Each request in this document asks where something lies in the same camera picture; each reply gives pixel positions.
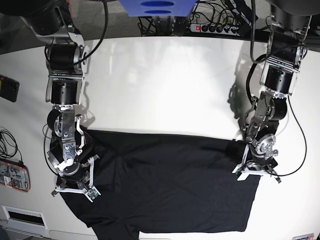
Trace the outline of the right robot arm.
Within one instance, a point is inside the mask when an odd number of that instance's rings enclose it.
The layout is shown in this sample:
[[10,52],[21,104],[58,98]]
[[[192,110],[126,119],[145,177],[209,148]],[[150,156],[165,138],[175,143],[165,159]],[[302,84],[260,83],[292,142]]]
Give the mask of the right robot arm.
[[45,100],[52,105],[47,116],[51,146],[47,153],[61,182],[55,193],[87,194],[94,190],[90,142],[75,112],[85,83],[90,49],[75,26],[67,0],[3,0],[0,12],[21,18],[45,43],[48,70]]

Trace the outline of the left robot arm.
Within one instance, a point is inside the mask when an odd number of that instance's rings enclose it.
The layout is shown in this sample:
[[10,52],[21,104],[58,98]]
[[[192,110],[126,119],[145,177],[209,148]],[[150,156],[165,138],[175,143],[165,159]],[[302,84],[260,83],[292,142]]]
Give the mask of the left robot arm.
[[318,0],[271,0],[270,36],[267,52],[252,58],[255,68],[263,63],[260,84],[264,90],[251,98],[250,122],[244,125],[244,136],[252,158],[245,157],[240,171],[255,169],[274,173],[276,132],[287,114],[287,97],[293,93],[301,61],[308,49],[305,41],[312,16],[320,13]]

